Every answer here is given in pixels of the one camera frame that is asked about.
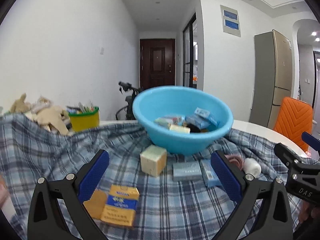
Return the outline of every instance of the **white table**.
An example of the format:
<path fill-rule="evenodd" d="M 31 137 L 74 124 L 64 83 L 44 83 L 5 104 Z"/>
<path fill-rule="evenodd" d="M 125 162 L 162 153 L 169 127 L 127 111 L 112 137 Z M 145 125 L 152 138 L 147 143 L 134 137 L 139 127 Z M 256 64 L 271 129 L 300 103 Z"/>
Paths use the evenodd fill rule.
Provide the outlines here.
<path fill-rule="evenodd" d="M 137 122 L 137 121 L 136 120 L 100 121 L 100 125 L 107 125 L 107 124 L 114 124 L 114 123 L 127 123 L 127 122 Z M 280 133 L 270 130 L 269 128 L 266 128 L 254 123 L 249 123 L 249 122 L 244 122 L 239 120 L 233 121 L 232 128 L 240 131 L 244 131 L 247 133 L 251 133 L 254 135 L 258 135 L 260 137 L 264 137 L 271 142 L 275 142 L 275 143 L 281 142 L 282 144 L 286 145 L 289 149 L 293 150 L 300 157 L 305 157 L 305 158 L 308 157 L 304 153 L 304 151 L 298 145 L 296 145 L 293 141 L 289 140 L 287 137 L 283 136 Z"/>

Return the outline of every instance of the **orange chair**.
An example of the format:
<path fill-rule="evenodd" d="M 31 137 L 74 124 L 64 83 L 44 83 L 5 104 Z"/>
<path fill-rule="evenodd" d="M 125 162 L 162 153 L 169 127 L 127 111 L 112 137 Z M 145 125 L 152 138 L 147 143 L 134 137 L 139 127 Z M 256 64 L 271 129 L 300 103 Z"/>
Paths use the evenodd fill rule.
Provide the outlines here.
<path fill-rule="evenodd" d="M 312 119 L 313 109 L 310 105 L 294 98 L 285 97 L 282 100 L 273 130 L 286 136 L 306 152 L 308 144 L 301 139 L 301 134 L 303 132 L 311 134 Z"/>

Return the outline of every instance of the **blue panel window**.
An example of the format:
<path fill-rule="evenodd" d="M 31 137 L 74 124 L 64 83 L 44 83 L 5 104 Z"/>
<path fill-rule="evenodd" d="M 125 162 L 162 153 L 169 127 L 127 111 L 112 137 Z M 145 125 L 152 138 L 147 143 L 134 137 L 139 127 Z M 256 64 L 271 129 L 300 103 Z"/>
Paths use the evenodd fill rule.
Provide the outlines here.
<path fill-rule="evenodd" d="M 225 20 L 226 22 L 226 26 L 227 27 L 230 27 L 232 29 L 235 29 L 235 30 L 239 30 L 239 24 L 238 23 L 234 23 L 234 22 L 231 22 L 231 21 L 228 21 L 228 20 Z"/>
<path fill-rule="evenodd" d="M 238 20 L 238 16 L 235 13 L 228 12 L 226 10 L 223 10 L 223 13 L 226 17 L 229 17 L 230 19 Z"/>

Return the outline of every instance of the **sliding glass door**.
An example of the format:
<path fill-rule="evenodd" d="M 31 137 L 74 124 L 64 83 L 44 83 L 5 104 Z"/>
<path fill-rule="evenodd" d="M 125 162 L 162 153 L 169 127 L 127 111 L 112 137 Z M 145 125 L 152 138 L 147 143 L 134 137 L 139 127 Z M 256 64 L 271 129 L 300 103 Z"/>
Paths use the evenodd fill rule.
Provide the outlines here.
<path fill-rule="evenodd" d="M 183 30 L 183 86 L 197 87 L 198 45 L 196 14 Z"/>

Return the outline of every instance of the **black bicycle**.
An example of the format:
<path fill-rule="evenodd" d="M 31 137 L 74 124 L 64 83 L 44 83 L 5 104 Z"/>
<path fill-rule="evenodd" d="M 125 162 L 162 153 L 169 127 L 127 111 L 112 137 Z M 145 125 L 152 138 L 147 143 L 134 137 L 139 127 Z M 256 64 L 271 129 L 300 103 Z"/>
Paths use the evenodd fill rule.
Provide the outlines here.
<path fill-rule="evenodd" d="M 142 91 L 140 88 L 134 88 L 132 87 L 132 85 L 130 83 L 123 83 L 123 82 L 119 82 L 119 91 L 122 93 L 122 90 L 124 92 L 127 92 L 129 90 L 132 90 L 132 95 L 131 96 L 127 96 L 125 97 L 125 101 L 128 103 L 127 106 L 122 107 L 118 112 L 116 112 L 116 119 L 118 119 L 118 114 L 124 110 L 126 111 L 126 120 L 136 120 L 136 118 L 133 115 L 133 111 L 132 111 L 132 104 L 134 99 L 136 98 L 136 96 Z"/>

